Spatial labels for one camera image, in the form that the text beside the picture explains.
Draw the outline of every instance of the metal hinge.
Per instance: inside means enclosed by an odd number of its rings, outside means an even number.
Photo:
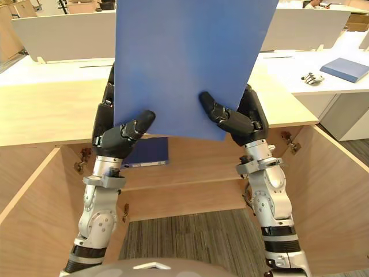
[[[126,220],[127,220],[127,216],[128,216],[128,212],[129,212],[129,204],[127,203],[127,204],[125,205],[125,214],[124,214],[124,215],[123,215],[123,217],[122,217],[123,222],[126,222]]]
[[[73,167],[76,170],[76,172],[78,172],[80,175],[83,174],[83,166],[87,164],[88,159],[91,156],[91,153],[92,153],[91,148],[82,148],[80,152],[81,161],[74,163]]]
[[[283,131],[281,135],[282,139],[286,142],[289,149],[291,150],[291,153],[295,155],[300,150],[301,145],[299,143],[292,143],[290,132]]]

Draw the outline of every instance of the gray carpet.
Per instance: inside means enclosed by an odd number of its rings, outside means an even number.
[[[340,141],[340,144],[369,166],[369,139]]]
[[[237,276],[267,270],[261,233],[244,209],[132,222],[120,259],[143,257],[203,261]]]

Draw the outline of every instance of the dark blue book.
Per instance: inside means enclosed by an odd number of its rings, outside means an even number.
[[[159,166],[168,162],[168,138],[155,137],[139,140],[122,167]]]
[[[338,58],[326,65],[323,65],[321,71],[352,83],[356,83],[368,73],[369,66],[352,62],[348,59]]]

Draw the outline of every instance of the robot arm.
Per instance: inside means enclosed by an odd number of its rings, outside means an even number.
[[[311,277],[285,191],[282,160],[272,157],[274,146],[266,143],[268,122],[255,91],[247,86],[237,111],[216,103],[208,92],[202,92],[199,99],[209,118],[245,148],[236,169],[248,176],[253,191],[251,207],[261,225],[265,259],[271,268],[265,276]]]
[[[96,113],[92,137],[96,161],[92,175],[84,178],[79,233],[60,276],[102,264],[117,223],[116,201],[125,185],[125,178],[119,175],[122,161],[155,120],[154,112],[146,110],[136,120],[114,127],[113,112],[114,65]]]

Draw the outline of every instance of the blue book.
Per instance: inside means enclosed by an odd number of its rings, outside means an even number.
[[[326,65],[323,65],[321,71],[352,83],[356,83],[368,73],[369,66],[352,62],[348,59],[338,58]]]
[[[278,0],[121,0],[114,124],[156,113],[149,133],[222,140],[203,111],[209,91],[237,108]]]
[[[154,137],[139,140],[122,167],[159,166],[168,162],[168,138]]]

